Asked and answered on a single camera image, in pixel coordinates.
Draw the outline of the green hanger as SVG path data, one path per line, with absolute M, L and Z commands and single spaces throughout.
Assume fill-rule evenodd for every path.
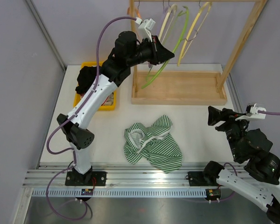
M 179 47 L 179 45 L 181 44 L 182 40 L 184 39 L 183 37 L 184 37 L 184 34 L 185 34 L 185 32 L 186 32 L 186 28 L 187 28 L 187 25 L 188 25 L 188 20 L 189 20 L 189 9 L 188 9 L 187 6 L 183 6 L 183 8 L 185 8 L 185 12 L 184 12 L 184 11 L 180 11 L 180 12 L 177 14 L 176 17 L 174 16 L 173 21 L 172 21 L 172 23 L 171 23 L 171 26 L 170 26 L 170 28 L 169 28 L 169 30 L 168 30 L 168 33 L 170 34 L 171 31 L 172 31 L 172 28 L 175 26 L 175 24 L 176 24 L 178 18 L 181 17 L 181 16 L 183 16 L 184 14 L 186 15 L 186 16 L 185 16 L 184 25 L 183 25 L 183 29 L 182 29 L 181 34 L 180 34 L 180 36 L 179 36 L 179 39 L 178 39 L 178 41 L 177 41 L 177 43 L 176 43 L 176 45 L 175 45 L 175 47 L 174 47 L 174 49 L 173 49 L 173 53 L 176 52 L 177 48 Z M 156 74 L 155 74 L 150 80 L 148 80 L 148 78 L 150 77 L 150 72 L 151 72 L 151 70 L 152 70 L 152 68 L 150 68 L 150 70 L 149 70 L 149 72 L 148 72 L 148 74 L 147 74 L 147 76 L 146 76 L 146 81 L 147 81 L 147 82 L 146 82 L 141 88 L 144 89 L 144 88 L 148 87 L 148 86 L 161 74 L 161 72 L 162 72 L 162 71 L 164 70 L 164 68 L 167 66 L 167 64 L 168 64 L 169 61 L 170 61 L 170 60 L 166 61 L 166 62 L 161 66 L 161 68 L 156 72 Z

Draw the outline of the purple hanger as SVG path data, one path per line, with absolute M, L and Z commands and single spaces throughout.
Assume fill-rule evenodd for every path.
M 162 6 L 163 6 L 163 14 L 166 14 L 170 8 L 170 0 L 163 0 Z

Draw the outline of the cream hanger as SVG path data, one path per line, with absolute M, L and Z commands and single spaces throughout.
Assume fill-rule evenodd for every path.
M 166 14 L 163 14 L 163 21 L 162 21 L 160 31 L 159 31 L 159 36 L 158 36 L 161 43 L 163 43 L 165 40 L 165 37 L 171 26 L 173 18 L 176 14 L 177 8 L 178 8 L 177 4 L 174 3 L 174 4 L 170 5 L 168 12 Z

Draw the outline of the orange hanger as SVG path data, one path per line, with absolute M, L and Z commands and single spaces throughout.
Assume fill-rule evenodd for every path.
M 129 16 L 140 17 L 138 8 L 135 7 L 135 0 L 129 0 L 129 6 L 127 8 L 126 14 Z

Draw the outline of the green white striped tank top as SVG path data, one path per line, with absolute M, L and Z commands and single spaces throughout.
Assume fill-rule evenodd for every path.
M 134 123 L 124 131 L 123 151 L 127 161 L 136 164 L 142 158 L 152 166 L 170 173 L 182 166 L 182 151 L 171 135 L 172 121 L 160 116 L 151 126 Z

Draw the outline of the yellow hanger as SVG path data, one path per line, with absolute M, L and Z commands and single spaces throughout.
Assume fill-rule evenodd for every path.
M 183 58 L 186 56 L 193 40 L 197 37 L 201 26 L 209 15 L 211 8 L 212 2 L 210 1 L 205 2 L 203 5 L 199 5 L 199 10 L 190 25 L 186 37 L 183 39 L 183 45 L 179 54 L 177 66 L 180 66 Z

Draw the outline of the red white striped tank top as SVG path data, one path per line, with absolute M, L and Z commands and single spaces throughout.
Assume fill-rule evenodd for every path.
M 110 94 L 101 106 L 110 106 L 113 105 L 113 102 L 114 102 L 114 93 Z

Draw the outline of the black tank top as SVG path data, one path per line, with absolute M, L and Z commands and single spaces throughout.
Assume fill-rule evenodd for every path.
M 77 77 L 78 86 L 75 91 L 79 95 L 84 95 L 96 79 L 97 67 L 84 66 Z

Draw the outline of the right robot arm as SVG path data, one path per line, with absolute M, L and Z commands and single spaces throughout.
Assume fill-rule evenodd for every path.
M 234 162 L 246 162 L 245 171 L 263 187 L 247 183 L 223 165 L 210 161 L 203 170 L 208 185 L 225 186 L 261 208 L 274 224 L 280 224 L 280 159 L 270 152 L 273 144 L 260 129 L 249 130 L 249 121 L 265 119 L 269 112 L 258 104 L 248 105 L 245 113 L 208 107 L 208 125 L 226 134 Z

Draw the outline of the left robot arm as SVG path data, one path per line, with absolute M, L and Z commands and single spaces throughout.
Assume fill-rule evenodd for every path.
M 57 122 L 62 126 L 62 132 L 74 152 L 74 167 L 67 173 L 67 186 L 105 185 L 99 178 L 105 177 L 106 173 L 92 171 L 86 151 L 95 137 L 87 129 L 92 117 L 106 98 L 131 74 L 131 67 L 144 62 L 158 65 L 174 56 L 156 35 L 139 42 L 132 31 L 119 34 L 114 48 L 99 68 L 98 81 L 93 83 L 75 109 L 67 115 L 59 114 L 57 117 Z

